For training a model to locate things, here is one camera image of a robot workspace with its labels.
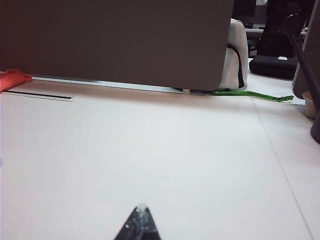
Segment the black office chair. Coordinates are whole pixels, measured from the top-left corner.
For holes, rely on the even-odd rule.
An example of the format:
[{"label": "black office chair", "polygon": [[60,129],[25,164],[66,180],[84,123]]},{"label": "black office chair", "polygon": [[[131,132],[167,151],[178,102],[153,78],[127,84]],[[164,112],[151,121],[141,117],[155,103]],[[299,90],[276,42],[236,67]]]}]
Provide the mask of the black office chair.
[{"label": "black office chair", "polygon": [[257,55],[294,58],[292,45],[288,37],[280,32],[280,24],[292,14],[299,14],[304,24],[311,16],[314,4],[315,0],[269,0],[265,28],[256,45]]},{"label": "black office chair", "polygon": [[269,0],[266,25],[256,46],[257,55],[249,64],[252,73],[289,80],[294,78],[298,59],[280,26],[291,14],[299,14],[302,21],[296,30],[300,33],[311,16],[314,3],[315,0]]}]

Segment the black pole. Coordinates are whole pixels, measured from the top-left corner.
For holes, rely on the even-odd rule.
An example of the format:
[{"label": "black pole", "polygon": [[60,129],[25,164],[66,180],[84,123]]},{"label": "black pole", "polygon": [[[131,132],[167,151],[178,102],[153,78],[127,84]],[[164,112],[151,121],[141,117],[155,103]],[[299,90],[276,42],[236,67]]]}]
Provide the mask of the black pole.
[{"label": "black pole", "polygon": [[280,30],[288,36],[308,85],[317,111],[316,119],[311,128],[311,135],[320,144],[320,86],[301,48],[300,29],[303,24],[302,18],[298,14],[293,14],[283,20]]}]

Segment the white bag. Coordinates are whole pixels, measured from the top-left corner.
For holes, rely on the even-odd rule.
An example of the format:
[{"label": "white bag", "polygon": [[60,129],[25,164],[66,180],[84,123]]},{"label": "white bag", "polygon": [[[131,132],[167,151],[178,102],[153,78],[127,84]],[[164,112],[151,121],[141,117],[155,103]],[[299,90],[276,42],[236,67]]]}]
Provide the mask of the white bag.
[{"label": "white bag", "polygon": [[241,21],[231,19],[222,80],[217,90],[245,90],[248,71],[246,29]]}]

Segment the black object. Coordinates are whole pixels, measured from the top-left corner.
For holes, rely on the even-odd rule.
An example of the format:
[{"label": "black object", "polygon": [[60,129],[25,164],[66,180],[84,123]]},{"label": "black object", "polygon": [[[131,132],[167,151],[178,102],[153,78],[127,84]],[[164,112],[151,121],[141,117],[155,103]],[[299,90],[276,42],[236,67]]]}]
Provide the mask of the black object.
[{"label": "black object", "polygon": [[295,52],[287,36],[280,31],[281,22],[289,15],[302,17],[297,30],[301,32],[310,18],[315,0],[269,0],[267,21],[261,39],[257,44],[257,55],[271,57],[295,57]]},{"label": "black object", "polygon": [[161,240],[148,207],[136,207],[114,240]]},{"label": "black object", "polygon": [[296,58],[287,58],[287,60],[278,59],[275,56],[257,55],[249,63],[249,69],[254,74],[281,79],[294,79],[298,66]]},{"label": "black object", "polygon": [[240,53],[237,50],[237,48],[235,46],[231,45],[231,44],[228,44],[226,47],[229,48],[229,49],[232,49],[236,53],[236,55],[238,57],[238,62],[239,62],[239,68],[238,68],[239,86],[238,86],[238,88],[241,89],[241,88],[243,88],[245,86],[245,82],[244,82],[244,76],[242,74],[242,64],[241,64]]},{"label": "black object", "polygon": [[246,23],[246,24],[244,24],[244,27],[245,27],[246,29],[253,29],[253,28],[254,28],[254,24],[253,24],[252,22]]},{"label": "black object", "polygon": [[305,81],[308,84],[312,101],[317,111],[317,117],[311,128],[311,135],[320,144],[320,86],[302,50],[300,32],[297,28],[302,21],[303,19],[298,14],[290,15],[281,23],[280,29],[289,38],[298,57]]},{"label": "black object", "polygon": [[254,17],[257,0],[234,0],[232,18]]}]

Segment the green lanyard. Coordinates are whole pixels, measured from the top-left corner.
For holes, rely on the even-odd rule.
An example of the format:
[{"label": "green lanyard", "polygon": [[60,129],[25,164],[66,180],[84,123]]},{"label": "green lanyard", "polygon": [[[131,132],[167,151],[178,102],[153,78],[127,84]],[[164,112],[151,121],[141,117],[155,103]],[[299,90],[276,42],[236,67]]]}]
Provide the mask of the green lanyard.
[{"label": "green lanyard", "polygon": [[261,93],[257,93],[254,91],[212,91],[210,93],[211,96],[250,96],[256,97],[260,99],[267,99],[277,102],[289,101],[294,99],[294,96],[282,96],[282,97],[275,97],[270,95],[265,95]]}]

